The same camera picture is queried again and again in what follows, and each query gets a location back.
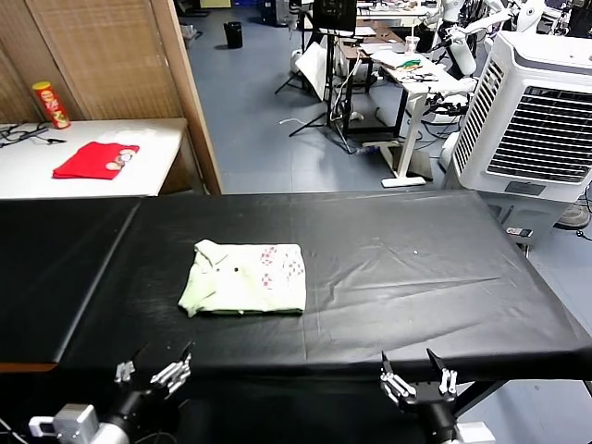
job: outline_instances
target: black table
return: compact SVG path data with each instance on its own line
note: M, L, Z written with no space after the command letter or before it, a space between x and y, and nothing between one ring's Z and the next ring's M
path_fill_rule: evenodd
M49 341L27 357L56 356L57 368L34 379L0 378L5 399L22 406L11 411L19 418L53 414L66 401L91 401L101 412L113 400L118 362L147 344L137 363L155 372L190 340L193 377L183 393L205 411L209 431L201 442L317 436L353 443L399 434L396 409L378 388L383 350L410 381L435 378L426 347L461 381L477 381L459 398L457 414L508 379L589 378L592 339L474 193L183 195L143 199L137 211L120 200L101 204L122 205L122 217L105 225L114 230L109 235L90 237L107 255L94 256L101 265L88 275L92 286L79 285L87 305L69 326L67 349L56 354ZM11 209L14 220L39 208L21 205ZM74 220L71 230L93 219ZM14 230L14 245L39 227L29 225ZM177 301L201 239L299 243L304 315L188 319ZM36 240L38 248L49 241ZM21 265L27 257L19 256ZM59 269L63 279L72 274ZM54 303L48 314L69 303L54 288L47 293ZM69 311L80 313L74 302L78 308ZM44 409L40 400L48 402ZM230 420L234 427L224 427Z
M60 360L138 204L0 201L0 373Z
M177 307L193 244L301 245L302 316L198 316ZM148 370L190 340L203 377L411 380L426 347L464 381L589 377L592 339L465 191L144 200L60 365L109 371L144 343Z

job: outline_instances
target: black trash can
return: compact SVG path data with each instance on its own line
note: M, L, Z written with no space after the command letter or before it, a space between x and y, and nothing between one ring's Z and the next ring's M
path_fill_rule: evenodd
M242 48L242 25L239 21L229 21L224 24L228 49Z

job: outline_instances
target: white table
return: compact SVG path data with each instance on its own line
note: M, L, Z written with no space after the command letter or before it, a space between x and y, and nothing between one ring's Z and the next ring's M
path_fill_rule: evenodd
M431 9L428 8L427 6L418 6L417 8L410 10L410 11L405 11L402 9L391 9L391 10L381 11L381 10L373 10L370 8L361 8L358 6L358 13L356 15L356 18L358 20L381 20L381 21L396 20L396 19L416 20L421 17L427 16L430 11L431 11Z
M184 118L163 118L81 121L49 129L41 137L66 142L47 145L31 138L0 148L0 199L156 196L179 149L185 160L191 155L186 128ZM112 180L52 179L54 169L88 142L139 145L140 151Z
M411 185L425 185L424 178L408 178L407 171L415 148L415 140L421 126L421 119L428 105L426 99L428 94L433 93L460 93L463 91L463 84L454 79L444 69L437 67L430 60L420 54L404 55L396 54L392 51L379 51L374 53L372 58L377 63L381 63L387 73L392 79L398 82L404 88L408 95L407 101L412 102L413 112L409 121L409 128L405 139L405 144L402 147L401 157L397 167L394 166L393 155L387 146L380 146L380 153L385 158L388 167L393 172L394 178L382 180L382 186L385 188L406 187ZM420 60L421 68L413 71L416 74L431 73L438 77L436 81L407 81L403 78L407 75L404 72L398 71L393 67L397 67L407 60Z

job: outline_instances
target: red can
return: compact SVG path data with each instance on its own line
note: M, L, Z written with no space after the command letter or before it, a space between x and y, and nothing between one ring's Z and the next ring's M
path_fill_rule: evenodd
M59 99L49 81L38 81L33 85L33 90L43 102L47 114L54 123L54 128L62 130L71 125L66 110L64 109L64 106L59 103Z

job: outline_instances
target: floor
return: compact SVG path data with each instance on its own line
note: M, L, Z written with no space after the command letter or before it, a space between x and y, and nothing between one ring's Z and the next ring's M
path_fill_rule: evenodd
M222 24L240 20L244 47L225 48ZM208 18L185 18L203 36L190 49L191 67L227 193L372 191L390 177L377 154L347 155L331 134L307 129L288 134L297 122L323 111L314 97L292 88L274 95L287 78L290 51L300 35L257 21L254 9L214 11ZM373 87L354 95L354 107L372 119L377 106L394 121L400 90ZM430 153L435 175L421 190L437 189L440 141L423 130L419 142ZM592 244L573 233L553 232L531 252L531 262L566 307L592 334ZM463 421L485 421L500 444L586 444L592 441L592 399L578 381L514 381L479 404Z

